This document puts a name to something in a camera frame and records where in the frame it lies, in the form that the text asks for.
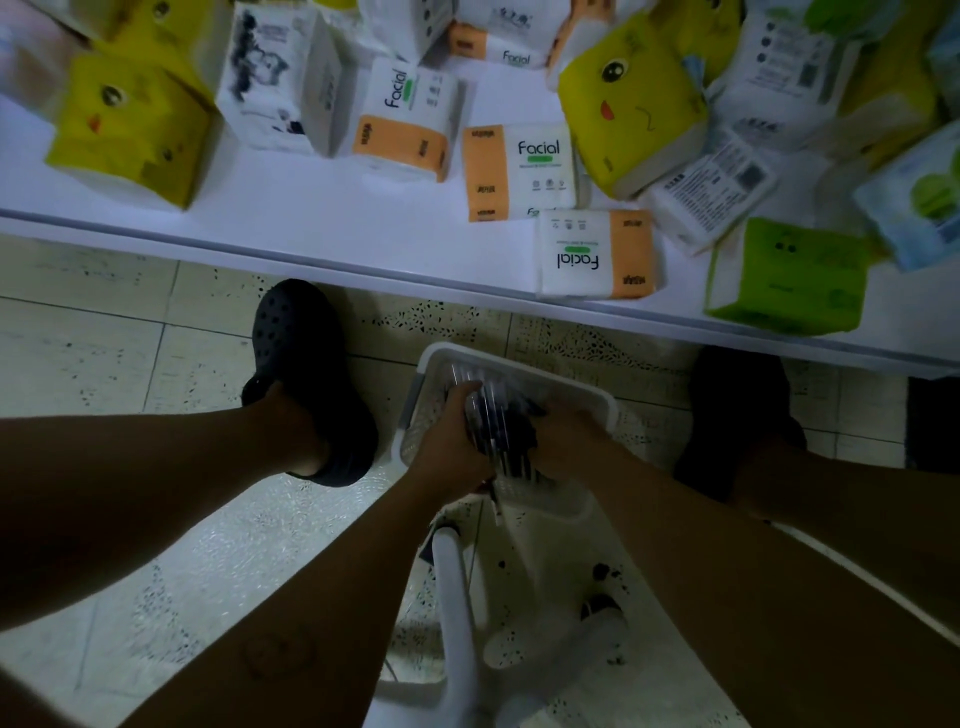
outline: cartoon eye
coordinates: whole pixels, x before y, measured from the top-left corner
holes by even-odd
[[[103,100],[104,104],[109,106],[111,109],[122,107],[127,103],[127,94],[116,86],[112,85],[101,86],[100,98]]]
[[[629,70],[629,63],[623,59],[613,59],[612,61],[607,61],[607,65],[603,67],[603,71],[600,73],[600,78],[608,84],[612,84],[614,81],[619,81],[626,76]]]

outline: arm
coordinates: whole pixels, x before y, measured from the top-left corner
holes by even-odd
[[[417,549],[437,512],[492,477],[451,391],[410,471],[124,725],[362,725]]]
[[[755,728],[960,725],[960,651],[829,559],[632,456],[583,414],[538,470],[595,494],[657,599]]]

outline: crocs shoe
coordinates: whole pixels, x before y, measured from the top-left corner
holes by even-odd
[[[790,417],[790,383],[777,356],[704,347],[690,376],[693,434],[673,476],[707,497],[726,502],[747,448],[770,435],[806,449]]]
[[[244,387],[243,405],[283,382],[330,444],[324,469],[305,479],[343,488],[366,475],[376,456],[376,423],[350,381],[344,332],[326,296],[305,280],[279,283],[256,309],[252,340],[256,374]]]

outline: tiled floor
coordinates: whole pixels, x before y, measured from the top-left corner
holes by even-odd
[[[175,413],[234,406],[252,370],[248,328],[273,279],[188,263],[0,237],[0,417]],[[414,364],[439,339],[596,384],[621,400],[618,437],[664,467],[691,427],[696,348],[616,331],[328,290],[352,367],[383,432]],[[900,467],[906,380],[787,362],[810,448]],[[381,453],[346,492],[269,478],[101,594],[0,634],[0,664],[77,720],[117,725],[205,645],[329,544],[396,478]],[[606,519],[577,526],[507,509],[451,509],[468,544],[478,627],[492,664],[521,659],[575,619],[608,564],[632,625],[622,659],[592,670],[531,725],[696,726],[737,713],[650,594]],[[401,680],[443,673],[433,576],[417,563],[388,657]]]

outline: forearm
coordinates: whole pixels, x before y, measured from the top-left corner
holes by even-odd
[[[960,652],[887,597],[620,446],[592,460],[626,548],[754,726],[960,722]]]
[[[360,726],[443,503],[402,478],[124,725]]]

